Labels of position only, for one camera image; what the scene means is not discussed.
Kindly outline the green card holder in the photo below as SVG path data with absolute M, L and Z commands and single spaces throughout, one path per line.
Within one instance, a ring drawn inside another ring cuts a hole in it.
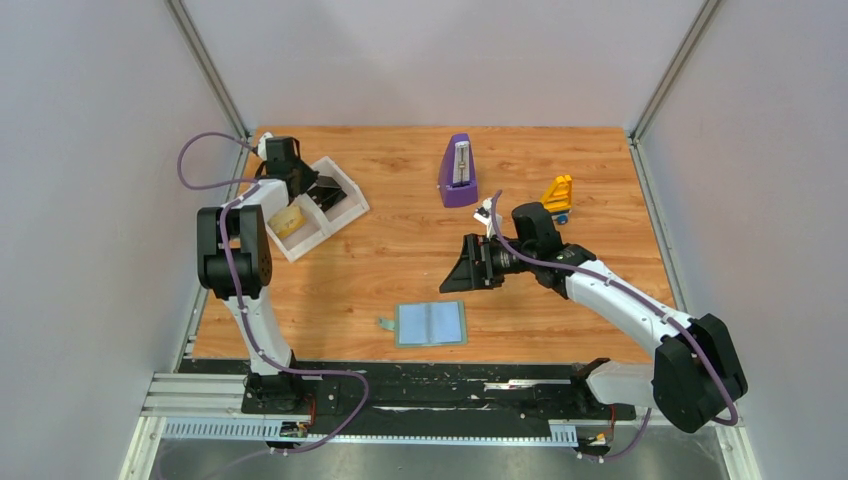
M 403 303 L 393 318 L 379 317 L 377 325 L 393 333 L 397 348 L 423 348 L 468 343 L 462 301 Z

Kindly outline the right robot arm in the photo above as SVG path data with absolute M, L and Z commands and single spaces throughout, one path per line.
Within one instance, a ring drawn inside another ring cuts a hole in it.
M 647 364 L 601 360 L 571 390 L 584 417 L 612 404 L 657 409 L 679 430 L 708 422 L 739 422 L 736 405 L 748 391 L 730 331 L 713 314 L 696 318 L 663 304 L 615 274 L 588 249 L 562 240 L 539 202 L 516 207 L 516 235 L 504 236 L 491 198 L 475 212 L 484 235 L 467 234 L 460 256 L 441 283 L 442 293 L 493 290 L 507 276 L 530 272 L 544 288 L 600 315 L 645 350 Z

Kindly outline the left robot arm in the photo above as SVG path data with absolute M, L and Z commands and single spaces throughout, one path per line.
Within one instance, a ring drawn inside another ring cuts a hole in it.
M 256 154 L 260 167 L 246 189 L 197 213 L 198 277 L 230 309 L 243 334 L 250 353 L 246 396 L 293 413 L 306 400 L 305 372 L 295 368 L 267 290 L 273 261 L 263 207 L 286 207 L 291 195 L 305 194 L 320 176 L 302 160 L 294 137 L 264 135 Z

